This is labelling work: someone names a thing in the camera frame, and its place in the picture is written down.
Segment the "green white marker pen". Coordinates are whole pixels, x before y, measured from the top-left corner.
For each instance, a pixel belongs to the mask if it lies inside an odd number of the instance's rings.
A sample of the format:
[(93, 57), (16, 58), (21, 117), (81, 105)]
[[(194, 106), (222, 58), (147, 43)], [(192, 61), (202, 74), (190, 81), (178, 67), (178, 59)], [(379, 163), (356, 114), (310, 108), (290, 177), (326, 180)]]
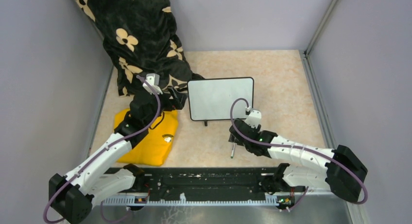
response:
[(231, 158), (231, 159), (234, 158), (235, 150), (236, 150), (236, 144), (233, 143), (233, 144), (232, 144), (232, 149), (231, 149), (231, 154), (230, 154), (230, 158)]

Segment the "white whiteboard black frame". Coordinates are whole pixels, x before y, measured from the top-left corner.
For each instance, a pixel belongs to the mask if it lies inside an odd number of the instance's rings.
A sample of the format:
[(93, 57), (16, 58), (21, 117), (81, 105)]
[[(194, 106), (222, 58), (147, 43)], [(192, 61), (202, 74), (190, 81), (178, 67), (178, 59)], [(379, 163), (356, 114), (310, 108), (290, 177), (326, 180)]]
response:
[(252, 77), (214, 78), (188, 81), (189, 112), (192, 121), (223, 121), (246, 118), (246, 108), (253, 106)]

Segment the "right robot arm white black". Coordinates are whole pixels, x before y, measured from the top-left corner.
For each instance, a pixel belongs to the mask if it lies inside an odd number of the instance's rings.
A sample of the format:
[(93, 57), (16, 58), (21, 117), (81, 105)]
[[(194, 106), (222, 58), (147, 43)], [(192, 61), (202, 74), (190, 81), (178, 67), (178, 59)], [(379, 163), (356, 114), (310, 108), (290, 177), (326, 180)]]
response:
[(244, 120), (235, 119), (231, 123), (230, 134), (248, 152), (289, 162), (274, 177), (274, 186), (279, 191), (305, 186), (330, 190), (337, 197), (357, 205), (368, 200), (364, 184), (368, 170), (349, 147), (307, 146), (274, 132), (261, 131), (260, 127), (254, 128)]

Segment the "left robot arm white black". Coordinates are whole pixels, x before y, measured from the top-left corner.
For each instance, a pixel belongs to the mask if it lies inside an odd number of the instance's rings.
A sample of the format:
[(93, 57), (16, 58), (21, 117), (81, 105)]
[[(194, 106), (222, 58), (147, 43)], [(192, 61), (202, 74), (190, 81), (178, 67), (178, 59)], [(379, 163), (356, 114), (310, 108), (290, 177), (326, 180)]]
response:
[(71, 224), (81, 223), (106, 198), (123, 190), (139, 192), (146, 179), (143, 170), (132, 164), (112, 175), (105, 175), (110, 166), (132, 151), (160, 123), (168, 111), (183, 109), (188, 95), (173, 87), (162, 94), (139, 91), (123, 111), (106, 142), (79, 166), (65, 175), (56, 173), (49, 180), (49, 201), (43, 211), (46, 223), (49, 208)]

